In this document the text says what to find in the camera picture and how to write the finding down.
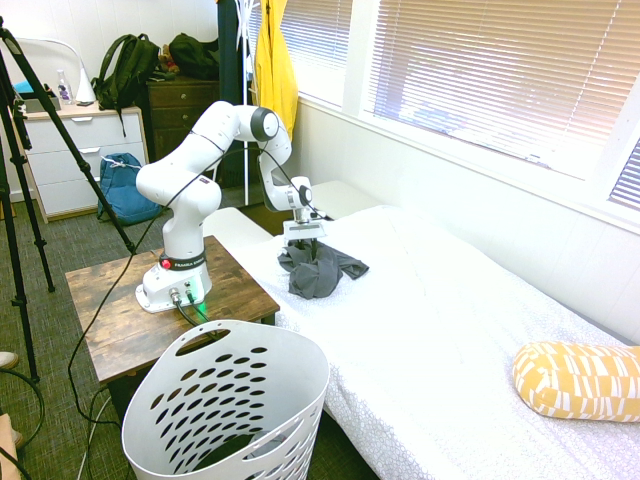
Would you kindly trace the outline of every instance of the small wooden table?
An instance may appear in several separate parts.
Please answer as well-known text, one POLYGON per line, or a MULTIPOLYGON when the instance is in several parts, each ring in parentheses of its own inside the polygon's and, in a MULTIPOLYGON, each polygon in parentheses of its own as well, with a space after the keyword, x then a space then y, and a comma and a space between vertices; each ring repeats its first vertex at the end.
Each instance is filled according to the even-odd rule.
MULTIPOLYGON (((273 325, 279 305, 215 237, 206 237, 205 247, 207 267, 213 282, 213 288, 202 303, 207 317, 211 320, 262 321, 273 325)), ((122 273, 127 260, 114 260, 66 274, 83 330, 122 273)), ((176 338, 192 328, 176 309, 148 313, 138 304, 135 289, 155 262, 157 258, 151 252, 133 257, 127 272, 109 295, 86 336, 98 380, 109 386, 121 419, 135 388, 149 368, 176 338)), ((200 321, 192 307, 187 308, 187 313, 200 321)))

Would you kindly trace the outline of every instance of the gray cloth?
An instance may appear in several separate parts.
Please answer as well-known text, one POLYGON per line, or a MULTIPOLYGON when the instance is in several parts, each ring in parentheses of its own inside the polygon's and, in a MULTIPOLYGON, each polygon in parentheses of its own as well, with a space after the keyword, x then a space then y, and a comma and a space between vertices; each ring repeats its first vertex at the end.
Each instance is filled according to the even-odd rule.
POLYGON ((310 240, 290 243, 278 262, 289 276, 289 293, 307 300, 328 297, 338 286, 342 272, 356 280, 369 267, 360 260, 317 242, 315 257, 310 240))

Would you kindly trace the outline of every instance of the bottle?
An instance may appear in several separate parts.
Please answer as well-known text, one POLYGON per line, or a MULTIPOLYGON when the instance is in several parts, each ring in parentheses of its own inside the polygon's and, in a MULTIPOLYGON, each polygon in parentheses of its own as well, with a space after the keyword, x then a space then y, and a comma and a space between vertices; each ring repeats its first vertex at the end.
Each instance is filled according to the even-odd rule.
POLYGON ((65 105, 73 105, 73 94, 71 93, 71 85, 64 75, 64 70, 58 70, 58 93, 60 101, 65 105))

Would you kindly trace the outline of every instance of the tripod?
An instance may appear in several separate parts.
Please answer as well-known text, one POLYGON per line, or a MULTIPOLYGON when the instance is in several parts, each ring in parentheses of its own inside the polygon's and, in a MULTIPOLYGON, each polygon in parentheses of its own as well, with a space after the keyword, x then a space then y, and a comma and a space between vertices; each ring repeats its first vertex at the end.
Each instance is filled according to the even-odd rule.
MULTIPOLYGON (((82 158, 82 155, 73 143, 69 132, 67 132, 67 129, 62 123, 62 120, 60 120, 60 117, 56 113, 55 107, 51 103, 51 100, 49 100, 44 87, 38 80, 38 77, 31 68, 31 65, 29 65, 26 57, 24 56, 20 45, 13 37, 13 35, 6 28, 2 27, 2 24, 3 19, 2 17, 0 17, 0 38, 6 44, 16 64, 31 85, 31 88, 33 89, 36 97, 38 98, 38 100, 40 100, 40 103, 49 114, 49 117, 51 118, 53 124, 56 126, 58 132, 60 133, 60 136, 64 140, 65 144, 69 148, 69 151, 71 152, 71 155, 75 159, 78 168, 84 173, 85 177, 89 181, 89 184, 91 185, 91 188, 93 188, 96 196, 104 206, 107 215, 109 215, 109 218, 113 222, 113 225, 116 227, 116 230, 122 237, 127 250, 129 250, 129 252, 131 253, 135 253, 135 245, 129 239, 129 237, 127 237, 127 234, 122 229, 122 226, 120 225, 118 218, 113 212, 111 205, 109 205, 109 202, 107 202, 107 200, 105 199, 102 190, 100 190, 100 187, 94 180, 93 175, 91 174, 91 166, 84 160, 84 158, 82 158)), ((42 235, 40 234, 36 212, 33 207, 31 194, 29 193, 29 185, 27 184, 27 178, 24 172, 24 164, 27 163, 27 159, 24 157, 24 155, 21 155, 21 151, 18 146, 18 140, 15 134, 15 131, 17 131, 18 135, 20 136, 20 142, 25 150, 31 149, 31 141, 29 140, 29 135, 24 124, 25 117, 20 110, 20 106, 22 105, 22 103, 23 102, 19 98, 17 98, 14 93, 13 87, 11 86, 11 80, 9 79, 9 73, 7 71, 6 64, 4 63, 4 58, 2 57, 2 52, 0 52, 0 121, 4 126, 4 131, 9 144, 9 150, 11 152, 11 157, 9 158, 9 160, 16 168, 18 179, 20 181, 20 188, 22 189, 22 193, 24 195, 27 212, 29 214, 29 221, 31 222, 31 228, 35 237, 34 244, 38 247, 38 251, 40 253, 42 268, 47 279, 47 287, 49 292, 53 292, 55 291, 55 286, 53 285, 53 280, 51 279, 51 272, 49 271, 49 264, 47 263, 47 257, 44 251, 44 246, 47 244, 47 242, 42 238, 42 235)), ((18 307, 20 310, 22 330, 25 338, 25 346, 27 349, 27 358, 29 361, 29 371, 31 374, 31 379, 34 382, 38 382, 40 378, 38 377, 35 354, 33 351, 31 326, 29 323, 29 315, 27 312, 27 296, 24 289, 24 281, 20 265, 20 255, 18 252, 18 242, 16 240, 16 230, 11 212, 11 201, 9 193, 10 187, 7 179, 7 170, 4 163, 2 148, 0 148, 0 200, 2 202, 2 209, 5 217, 9 254, 11 257, 11 267, 13 270, 13 279, 16 289, 16 296, 11 301, 11 305, 13 305, 14 307, 18 307)))

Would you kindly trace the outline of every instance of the white drawer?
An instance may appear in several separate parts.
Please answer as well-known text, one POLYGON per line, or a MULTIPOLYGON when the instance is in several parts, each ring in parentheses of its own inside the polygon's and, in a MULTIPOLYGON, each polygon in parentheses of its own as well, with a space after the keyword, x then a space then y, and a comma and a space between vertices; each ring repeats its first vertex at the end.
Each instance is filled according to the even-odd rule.
MULTIPOLYGON (((94 177, 100 176, 100 161, 102 160, 102 156, 109 155, 110 153, 130 153, 138 159, 141 165, 145 164, 144 146, 142 142, 124 145, 107 145, 106 147, 90 147, 84 150, 84 152, 80 153, 82 154, 82 158, 91 165, 91 174, 94 177)), ((30 153, 28 158, 29 166, 31 167, 38 186, 85 178, 84 173, 78 168, 69 150, 51 153, 30 153)))
MULTIPOLYGON (((71 135, 78 149, 94 147, 96 145, 121 145, 142 141, 140 121, 136 113, 122 115, 124 128, 127 133, 122 134, 122 124, 118 115, 96 115, 95 117, 63 118, 62 123, 71 135)), ((58 152, 67 150, 60 133, 50 119, 26 122, 32 148, 27 153, 58 152)))
POLYGON ((38 191, 47 216, 98 206, 98 197, 86 178, 42 185, 38 191))

